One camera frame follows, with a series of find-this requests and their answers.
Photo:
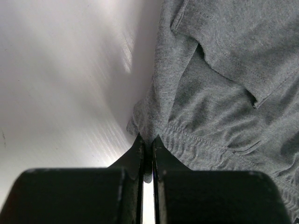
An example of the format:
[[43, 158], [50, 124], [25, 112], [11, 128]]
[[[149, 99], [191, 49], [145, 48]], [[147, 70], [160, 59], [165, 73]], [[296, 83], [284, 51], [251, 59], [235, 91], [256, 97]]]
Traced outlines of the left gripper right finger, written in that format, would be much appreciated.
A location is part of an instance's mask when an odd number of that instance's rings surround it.
[[256, 171], [193, 171], [156, 138], [153, 150], [157, 224], [289, 224], [279, 191]]

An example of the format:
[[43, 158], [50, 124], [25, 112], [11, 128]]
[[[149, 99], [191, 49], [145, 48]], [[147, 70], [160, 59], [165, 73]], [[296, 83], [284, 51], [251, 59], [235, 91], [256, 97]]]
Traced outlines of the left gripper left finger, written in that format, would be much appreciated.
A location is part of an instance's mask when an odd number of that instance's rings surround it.
[[140, 224], [144, 141], [107, 168], [33, 168], [15, 180], [3, 224]]

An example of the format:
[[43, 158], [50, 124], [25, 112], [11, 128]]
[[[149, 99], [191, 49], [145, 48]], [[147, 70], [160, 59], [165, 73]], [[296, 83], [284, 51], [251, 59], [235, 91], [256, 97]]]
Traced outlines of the grey shorts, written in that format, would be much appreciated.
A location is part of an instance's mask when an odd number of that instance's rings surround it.
[[183, 164], [272, 178], [299, 221], [299, 3], [164, 0], [150, 89], [127, 125]]

